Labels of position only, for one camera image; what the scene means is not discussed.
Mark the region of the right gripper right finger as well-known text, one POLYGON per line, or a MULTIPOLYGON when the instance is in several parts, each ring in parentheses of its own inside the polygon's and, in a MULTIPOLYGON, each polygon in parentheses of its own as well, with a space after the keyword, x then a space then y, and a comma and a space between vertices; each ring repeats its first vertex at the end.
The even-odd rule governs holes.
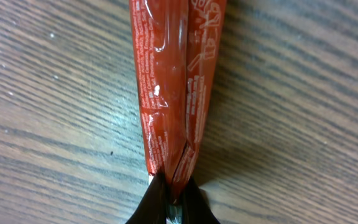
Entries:
POLYGON ((220 224, 193 177, 190 177, 182 192, 182 207, 184 224, 220 224))

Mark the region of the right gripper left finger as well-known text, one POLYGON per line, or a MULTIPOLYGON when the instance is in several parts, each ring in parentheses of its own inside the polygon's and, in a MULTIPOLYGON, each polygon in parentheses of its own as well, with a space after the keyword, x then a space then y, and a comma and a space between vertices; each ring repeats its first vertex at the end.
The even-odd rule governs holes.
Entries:
POLYGON ((142 200, 126 224, 166 224, 166 193, 165 174, 154 175, 142 200))

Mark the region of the red snack packet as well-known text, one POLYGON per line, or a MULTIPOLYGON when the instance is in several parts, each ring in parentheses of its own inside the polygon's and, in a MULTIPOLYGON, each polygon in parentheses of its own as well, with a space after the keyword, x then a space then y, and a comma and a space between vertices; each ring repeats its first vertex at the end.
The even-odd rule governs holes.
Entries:
POLYGON ((200 151, 226 0, 130 0, 145 161, 171 200, 200 151))

